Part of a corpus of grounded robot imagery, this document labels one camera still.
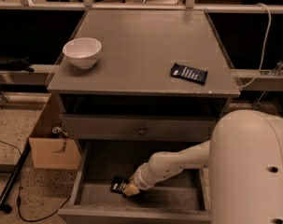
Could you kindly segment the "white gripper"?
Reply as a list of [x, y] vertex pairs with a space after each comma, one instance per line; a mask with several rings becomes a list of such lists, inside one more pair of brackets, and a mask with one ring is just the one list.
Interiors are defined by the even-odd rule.
[[137, 195], [140, 190], [151, 189], [156, 183], [156, 176], [150, 171], [147, 162], [140, 165], [134, 174], [129, 178], [130, 182], [123, 190], [125, 196]]

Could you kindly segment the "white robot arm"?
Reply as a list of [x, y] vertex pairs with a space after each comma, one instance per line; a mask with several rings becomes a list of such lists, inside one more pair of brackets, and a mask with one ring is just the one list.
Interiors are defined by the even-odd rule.
[[211, 224], [283, 224], [283, 118], [237, 110], [211, 138], [178, 152], [157, 152], [130, 177], [127, 196], [182, 171], [209, 169]]

